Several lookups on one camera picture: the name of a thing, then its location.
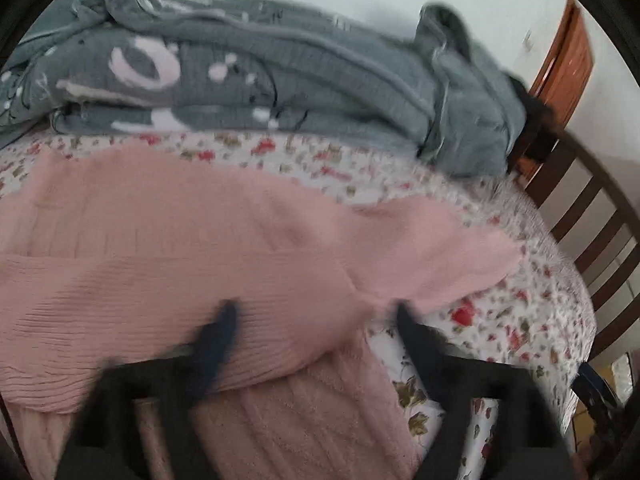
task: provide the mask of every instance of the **bed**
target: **bed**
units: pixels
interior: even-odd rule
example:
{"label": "bed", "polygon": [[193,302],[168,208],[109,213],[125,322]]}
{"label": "bed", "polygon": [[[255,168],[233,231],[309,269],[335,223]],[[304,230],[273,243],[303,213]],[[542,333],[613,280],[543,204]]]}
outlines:
{"label": "bed", "polygon": [[[0,199],[20,188],[45,146],[75,158],[126,139],[34,131],[0,152]],[[539,179],[547,178],[545,174],[551,169],[558,176],[558,168],[566,165],[560,166],[556,160],[561,153],[556,152],[558,147],[527,188],[529,198],[511,178],[455,183],[413,160],[352,149],[321,137],[225,132],[142,134],[139,141],[195,164],[232,164],[281,174],[303,186],[319,188],[345,204],[375,203],[412,194],[433,196],[454,205],[468,224],[488,223],[503,229],[521,244],[520,269],[491,289],[463,298],[423,321],[469,356],[527,367],[540,382],[558,423],[567,428],[577,402],[570,383],[578,365],[590,354],[596,322],[588,290],[574,263],[562,256],[536,211],[541,199],[536,191],[541,187]],[[424,452],[443,413],[424,394],[393,325],[372,324],[368,335],[370,347],[396,388],[415,445]],[[489,399],[474,403],[460,478],[479,478],[496,407]],[[8,412],[32,477],[53,478],[70,417],[10,404]]]}
{"label": "bed", "polygon": [[[0,0],[3,11],[7,10],[0,17],[0,58],[8,57],[30,22],[50,1]],[[623,0],[581,1],[602,23],[639,77],[640,41],[637,40],[640,36],[625,16],[625,9],[629,7],[621,5],[625,3]],[[522,139],[528,142],[535,137],[540,126],[529,124],[529,134]],[[352,150],[317,137],[225,133],[148,134],[140,139],[194,163],[221,162],[285,174],[305,186],[319,187],[344,203],[371,203],[416,193],[428,194],[454,204],[466,222],[488,222],[504,229],[522,244],[524,259],[518,272],[490,290],[463,298],[429,316],[424,322],[438,328],[450,342],[473,357],[529,368],[565,429],[575,409],[576,399],[569,385],[577,365],[588,358],[597,358],[615,345],[640,316],[640,300],[635,298],[609,316],[612,320],[599,332],[594,317],[594,309],[606,310],[607,301],[624,286],[637,267],[640,249],[632,250],[592,294],[580,274],[585,282],[593,285],[619,252],[611,249],[619,232],[628,230],[638,239],[640,219],[593,155],[571,134],[555,125],[547,127],[558,142],[525,192],[509,178],[454,184],[413,161]],[[19,189],[28,178],[33,161],[45,144],[66,156],[78,157],[122,140],[122,137],[69,137],[48,130],[34,131],[0,152],[0,200]],[[521,148],[526,146],[521,143],[514,149],[513,160]],[[545,226],[536,208],[544,205],[575,165],[581,165],[590,179],[569,200],[561,219]],[[601,193],[613,204],[613,215],[575,261],[566,258],[556,242],[567,236]],[[411,364],[404,358],[393,326],[371,326],[369,341],[398,392],[416,445],[427,448],[437,431],[440,410],[426,399]],[[476,400],[472,409],[474,419],[460,470],[460,478],[467,479],[480,476],[482,456],[488,449],[496,415],[495,405],[485,399]],[[70,418],[43,415],[11,405],[8,414],[31,476],[52,478]],[[0,429],[7,440],[11,440],[1,420]],[[0,466],[14,459],[3,444],[0,442]]]}

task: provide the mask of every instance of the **gray blanket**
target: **gray blanket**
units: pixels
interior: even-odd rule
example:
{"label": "gray blanket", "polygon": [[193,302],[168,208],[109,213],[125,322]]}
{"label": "gray blanket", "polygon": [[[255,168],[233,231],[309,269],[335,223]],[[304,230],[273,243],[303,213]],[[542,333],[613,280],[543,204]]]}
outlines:
{"label": "gray blanket", "polygon": [[56,0],[3,70],[0,146],[43,117],[77,135],[300,131],[498,175],[525,120],[440,6],[401,42],[269,0]]}

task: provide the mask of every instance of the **wooden headboard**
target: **wooden headboard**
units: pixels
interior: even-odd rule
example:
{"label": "wooden headboard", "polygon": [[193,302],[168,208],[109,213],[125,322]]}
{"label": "wooden headboard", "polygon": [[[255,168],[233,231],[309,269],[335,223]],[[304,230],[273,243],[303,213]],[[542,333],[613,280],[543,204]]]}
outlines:
{"label": "wooden headboard", "polygon": [[[602,274],[617,256],[617,253],[612,254],[607,251],[607,248],[623,228],[629,230],[631,237],[636,242],[640,240],[638,213],[620,186],[597,161],[596,157],[571,133],[557,124],[553,118],[544,117],[537,123],[530,124],[529,139],[534,136],[535,129],[541,126],[551,132],[558,139],[558,142],[546,162],[527,185],[526,193],[540,207],[562,182],[569,168],[574,163],[582,165],[589,173],[590,178],[562,218],[552,227],[551,233],[556,241],[560,242],[582,218],[596,196],[600,192],[604,192],[614,205],[615,211],[587,248],[575,259],[575,266],[584,275],[596,260],[605,258],[604,264],[602,261],[598,263],[601,269],[598,274]],[[636,245],[615,272],[591,295],[591,301],[593,301],[593,307],[596,311],[601,309],[620,288],[626,286],[627,280],[639,263],[640,245]],[[634,297],[609,324],[598,327],[599,332],[591,349],[590,360],[616,342],[639,317],[640,295]]]}

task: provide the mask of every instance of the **ribbed knit texture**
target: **ribbed knit texture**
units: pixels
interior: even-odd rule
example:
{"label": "ribbed knit texture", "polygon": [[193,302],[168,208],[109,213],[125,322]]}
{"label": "ribbed knit texture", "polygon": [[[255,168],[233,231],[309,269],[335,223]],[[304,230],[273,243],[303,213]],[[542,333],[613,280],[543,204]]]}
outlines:
{"label": "ribbed knit texture", "polygon": [[[8,405],[29,472],[53,480],[72,415]],[[154,480],[172,480],[153,405],[138,405]],[[409,479],[415,443],[362,334],[285,378],[209,396],[191,413],[225,480]]]}
{"label": "ribbed knit texture", "polygon": [[260,171],[141,145],[84,160],[43,152],[0,202],[0,391],[76,409],[107,358],[186,341],[240,298],[221,390],[291,374],[393,298],[424,311],[498,282],[520,253],[424,197],[355,210]]}

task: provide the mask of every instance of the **black object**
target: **black object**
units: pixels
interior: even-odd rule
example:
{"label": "black object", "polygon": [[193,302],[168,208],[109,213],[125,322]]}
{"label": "black object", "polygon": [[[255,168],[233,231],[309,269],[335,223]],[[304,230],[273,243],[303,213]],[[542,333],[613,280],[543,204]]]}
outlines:
{"label": "black object", "polygon": [[[540,99],[529,94],[522,81],[510,74],[507,76],[527,115],[522,138],[519,137],[516,144],[524,147],[524,156],[538,164],[544,164],[558,141],[558,138],[545,126],[553,122],[548,121],[548,118],[553,118],[554,111]],[[513,154],[517,149],[518,147],[514,146],[511,153]]]}
{"label": "black object", "polygon": [[[147,397],[157,400],[175,480],[218,480],[188,409],[215,379],[236,315],[235,304],[228,302],[188,354],[105,370],[78,415],[56,480],[150,480],[132,403]],[[448,355],[437,334],[417,324],[404,303],[398,306],[398,331],[429,396],[447,412],[415,480],[457,478],[471,400],[477,397],[500,399],[483,479],[572,478],[558,428],[526,371]]]}
{"label": "black object", "polygon": [[56,480],[150,480],[133,401],[153,398],[175,480],[218,480],[189,419],[231,345],[238,312],[227,301],[179,355],[107,368],[78,413]]}
{"label": "black object", "polygon": [[523,368],[444,353],[434,331],[398,306],[398,333],[428,396],[446,411],[414,480],[458,475],[473,399],[498,399],[498,420],[483,480],[569,480],[574,470],[559,428]]}
{"label": "black object", "polygon": [[[9,438],[11,439],[11,445],[15,449],[15,454],[18,459],[20,468],[27,471],[27,463],[24,460],[24,455],[22,454],[22,449],[20,448],[20,442],[18,442],[18,436],[15,434],[15,428],[11,421],[9,410],[6,408],[6,404],[4,403],[4,399],[2,398],[2,395],[0,395],[0,413],[2,414],[2,418],[4,418],[4,421],[6,423],[6,428],[9,432]],[[8,468],[11,467],[12,469],[15,468],[14,465],[11,465],[11,466],[7,465],[7,467]]]}
{"label": "black object", "polygon": [[596,460],[589,467],[590,477],[636,478],[640,467],[640,388],[635,388],[623,405],[606,381],[583,363],[572,390],[594,421],[591,440],[598,449]]}

